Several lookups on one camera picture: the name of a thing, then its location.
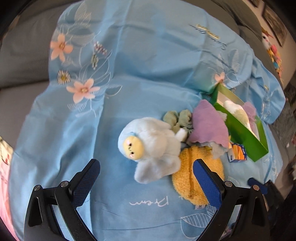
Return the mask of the cream white towel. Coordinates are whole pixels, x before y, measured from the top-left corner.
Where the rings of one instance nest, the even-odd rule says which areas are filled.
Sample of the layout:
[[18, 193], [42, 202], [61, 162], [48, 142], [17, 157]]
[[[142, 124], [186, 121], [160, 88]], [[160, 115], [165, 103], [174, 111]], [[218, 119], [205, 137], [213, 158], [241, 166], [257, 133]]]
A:
[[230, 100], [226, 100], [223, 103], [223, 107], [236, 119], [238, 119], [250, 132], [252, 132], [249, 117], [242, 106], [240, 106], [239, 104], [235, 104]]

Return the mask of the light blue plush toy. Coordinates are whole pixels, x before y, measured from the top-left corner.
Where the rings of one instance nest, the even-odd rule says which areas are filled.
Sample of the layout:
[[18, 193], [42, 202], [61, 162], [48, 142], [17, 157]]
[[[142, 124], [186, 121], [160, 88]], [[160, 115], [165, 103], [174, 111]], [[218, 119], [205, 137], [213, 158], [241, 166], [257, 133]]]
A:
[[179, 171], [179, 155], [186, 137], [184, 129], [174, 133], [171, 126], [162, 120], [138, 118], [121, 131], [118, 149], [123, 156], [137, 163], [135, 181], [149, 184]]

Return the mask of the framed wall picture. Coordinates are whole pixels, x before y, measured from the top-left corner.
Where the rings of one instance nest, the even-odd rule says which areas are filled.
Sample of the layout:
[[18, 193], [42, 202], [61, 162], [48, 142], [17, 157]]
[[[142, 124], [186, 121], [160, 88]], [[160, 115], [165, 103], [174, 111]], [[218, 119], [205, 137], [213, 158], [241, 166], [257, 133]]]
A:
[[285, 40], [287, 38], [287, 28], [280, 19], [280, 17], [266, 3], [263, 3], [263, 10], [261, 15], [269, 25], [279, 45], [283, 47]]

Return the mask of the yellow fuzzy pouch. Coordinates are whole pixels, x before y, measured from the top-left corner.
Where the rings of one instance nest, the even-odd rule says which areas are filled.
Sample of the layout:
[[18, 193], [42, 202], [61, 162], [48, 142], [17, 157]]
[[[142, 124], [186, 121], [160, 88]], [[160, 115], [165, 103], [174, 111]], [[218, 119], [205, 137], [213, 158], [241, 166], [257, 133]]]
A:
[[211, 171], [224, 179], [222, 161], [219, 158], [214, 159], [210, 150], [199, 146], [185, 148], [180, 153], [179, 158], [181, 160], [180, 170], [171, 176], [175, 190], [180, 197], [196, 206], [208, 205], [208, 199], [194, 176], [193, 163], [197, 159], [202, 159]]

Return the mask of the green cardboard box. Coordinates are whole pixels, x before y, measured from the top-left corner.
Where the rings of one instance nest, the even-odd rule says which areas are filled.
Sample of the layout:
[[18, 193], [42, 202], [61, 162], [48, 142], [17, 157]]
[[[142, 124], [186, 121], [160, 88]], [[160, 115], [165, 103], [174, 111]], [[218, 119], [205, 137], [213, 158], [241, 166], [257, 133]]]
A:
[[227, 126], [231, 141], [241, 144], [246, 150], [247, 156], [254, 162], [268, 153], [268, 144], [261, 120], [255, 116], [255, 122], [250, 122], [252, 132], [250, 132], [238, 119], [229, 113], [223, 103], [230, 100], [235, 104], [243, 106], [243, 102], [238, 96], [231, 92], [222, 84], [217, 85], [211, 95], [210, 103], [217, 111], [227, 115], [225, 125]]

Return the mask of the orange blue tissue pack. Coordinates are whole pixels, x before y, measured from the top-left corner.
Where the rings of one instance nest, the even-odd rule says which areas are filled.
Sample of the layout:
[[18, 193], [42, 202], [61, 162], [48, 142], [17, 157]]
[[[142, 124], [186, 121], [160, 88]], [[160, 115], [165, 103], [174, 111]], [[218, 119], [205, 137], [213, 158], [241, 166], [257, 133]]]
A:
[[243, 162], [247, 160], [246, 150], [241, 144], [230, 143], [229, 150], [227, 152], [228, 161], [232, 162]]

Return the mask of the grey sofa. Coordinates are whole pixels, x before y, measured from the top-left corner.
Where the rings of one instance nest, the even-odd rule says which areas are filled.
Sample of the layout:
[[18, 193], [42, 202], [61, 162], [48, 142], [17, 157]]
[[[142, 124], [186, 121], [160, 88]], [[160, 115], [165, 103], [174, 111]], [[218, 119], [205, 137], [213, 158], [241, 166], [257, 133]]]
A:
[[[19, 20], [18, 25], [14, 30], [8, 33], [4, 39], [1, 47], [1, 135], [8, 141], [12, 147], [16, 147], [16, 142], [23, 127], [23, 122], [28, 117], [29, 111], [32, 107], [33, 101], [37, 95], [42, 93], [48, 85], [48, 48], [49, 41], [52, 37], [57, 20], [62, 11], [72, 1], [37, 1], [27, 10], [24, 11], [23, 16]], [[227, 13], [221, 6], [212, 1], [189, 1], [191, 5], [204, 9], [209, 15], [217, 18], [229, 28], [238, 30], [239, 25], [234, 23], [234, 18]], [[259, 48], [259, 41], [255, 40], [255, 35], [251, 30], [241, 28], [241, 36], [253, 48], [257, 57], [263, 60], [264, 65], [267, 66], [267, 55], [263, 54], [263, 50]], [[102, 134], [103, 123], [105, 126], [111, 127], [111, 119], [107, 120], [108, 114], [118, 114], [119, 108], [111, 103], [111, 99], [106, 103], [108, 106], [104, 108], [102, 118], [98, 129]], [[292, 155], [295, 151], [292, 147], [283, 147], [280, 143], [279, 134], [276, 133], [275, 127], [270, 126], [274, 139], [280, 151], [283, 166], [281, 172], [278, 174], [275, 182], [280, 186], [280, 181], [288, 182], [288, 171], [291, 169]], [[132, 168], [135, 164], [127, 161], [124, 158], [119, 158], [119, 151], [111, 153], [111, 158], [107, 155], [99, 157], [102, 162], [103, 177], [117, 177], [119, 182], [128, 181], [134, 182], [132, 178]], [[46, 183], [47, 177], [52, 178], [51, 183], [57, 184], [62, 178], [70, 177], [74, 171], [70, 171], [64, 167], [62, 174], [58, 171], [54, 176], [54, 163], [50, 158], [49, 163], [43, 162], [45, 159], [42, 156], [33, 154], [33, 158], [22, 160], [20, 153], [14, 154], [14, 159], [11, 162], [11, 170], [8, 181], [10, 185], [24, 184], [32, 187], [37, 183]], [[127, 164], [125, 168], [111, 166], [111, 161], [116, 161], [115, 164]], [[49, 167], [39, 168], [37, 164], [49, 164]]]

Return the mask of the light blue floral sheet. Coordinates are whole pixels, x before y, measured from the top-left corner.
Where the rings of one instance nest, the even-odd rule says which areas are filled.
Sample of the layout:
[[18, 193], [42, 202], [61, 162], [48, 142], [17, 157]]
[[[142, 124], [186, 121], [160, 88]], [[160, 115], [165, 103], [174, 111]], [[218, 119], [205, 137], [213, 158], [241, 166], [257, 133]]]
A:
[[48, 88], [23, 123], [10, 168], [10, 212], [15, 232], [24, 223], [35, 185], [55, 187], [90, 159], [101, 172], [79, 213], [98, 240], [193, 240], [214, 209], [195, 209], [170, 177], [139, 184], [136, 164], [117, 141], [132, 120], [160, 119], [169, 110], [194, 109], [214, 75], [251, 102], [263, 121], [269, 153], [258, 163], [227, 167], [227, 178], [275, 179], [282, 165], [269, 124], [285, 96], [278, 80], [233, 30], [184, 1], [81, 1], [60, 16], [53, 40], [74, 48], [64, 61], [49, 58]]

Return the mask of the grey knit cushion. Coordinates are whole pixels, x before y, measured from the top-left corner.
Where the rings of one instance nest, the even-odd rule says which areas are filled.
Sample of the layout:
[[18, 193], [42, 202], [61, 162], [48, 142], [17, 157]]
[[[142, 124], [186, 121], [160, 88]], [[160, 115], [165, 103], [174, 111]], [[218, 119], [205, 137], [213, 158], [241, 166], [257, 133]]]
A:
[[295, 137], [295, 115], [288, 101], [285, 102], [280, 115], [270, 125], [270, 128], [282, 147], [288, 148], [292, 146]]

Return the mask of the pink yellow blanket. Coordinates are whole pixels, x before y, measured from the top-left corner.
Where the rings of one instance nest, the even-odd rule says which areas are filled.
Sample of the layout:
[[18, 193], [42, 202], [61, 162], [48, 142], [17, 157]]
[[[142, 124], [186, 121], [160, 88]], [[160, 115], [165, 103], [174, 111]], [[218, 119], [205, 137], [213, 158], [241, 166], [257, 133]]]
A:
[[9, 174], [13, 152], [13, 148], [1, 138], [1, 219], [11, 235], [19, 240], [12, 224], [9, 204]]

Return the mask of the olive green scrunchie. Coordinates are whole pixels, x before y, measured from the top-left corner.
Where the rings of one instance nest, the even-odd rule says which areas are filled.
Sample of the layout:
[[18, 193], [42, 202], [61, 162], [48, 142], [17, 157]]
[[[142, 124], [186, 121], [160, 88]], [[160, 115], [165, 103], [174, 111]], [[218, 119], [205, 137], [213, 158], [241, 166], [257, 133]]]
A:
[[171, 126], [171, 130], [177, 133], [183, 128], [187, 134], [193, 131], [192, 125], [192, 113], [188, 109], [184, 109], [181, 112], [175, 110], [168, 111], [163, 117], [163, 121]]

